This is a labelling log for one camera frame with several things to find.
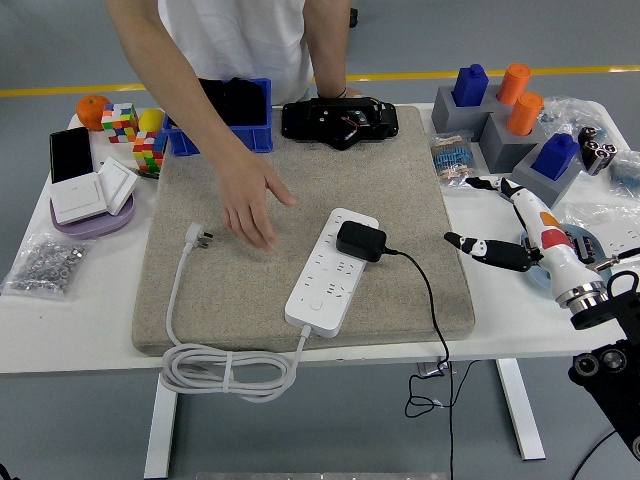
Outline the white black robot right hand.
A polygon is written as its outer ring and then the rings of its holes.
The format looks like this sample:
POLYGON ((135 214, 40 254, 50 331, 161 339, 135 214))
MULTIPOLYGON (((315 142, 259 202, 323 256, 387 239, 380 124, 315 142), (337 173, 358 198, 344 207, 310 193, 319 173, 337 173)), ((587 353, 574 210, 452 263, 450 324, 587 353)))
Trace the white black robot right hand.
POLYGON ((494 267, 526 272, 533 265, 541 266, 550 274, 552 295, 562 308, 577 311, 581 302, 596 304, 607 299, 601 275, 579 260, 560 223, 538 196, 504 177, 469 177, 466 183, 475 189, 494 190, 511 202, 528 234, 529 245, 463 237, 454 232, 444 234, 446 241, 476 261, 494 267))

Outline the person's right hand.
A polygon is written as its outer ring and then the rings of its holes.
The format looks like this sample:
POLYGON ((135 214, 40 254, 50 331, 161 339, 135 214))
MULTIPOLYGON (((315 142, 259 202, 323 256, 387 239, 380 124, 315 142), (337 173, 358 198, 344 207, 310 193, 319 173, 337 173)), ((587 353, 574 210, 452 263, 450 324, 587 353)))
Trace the person's right hand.
POLYGON ((232 152, 214 170, 227 227, 253 247, 271 252, 279 236, 268 214, 267 193, 285 206, 295 206, 296 198, 275 170, 248 150, 232 152))

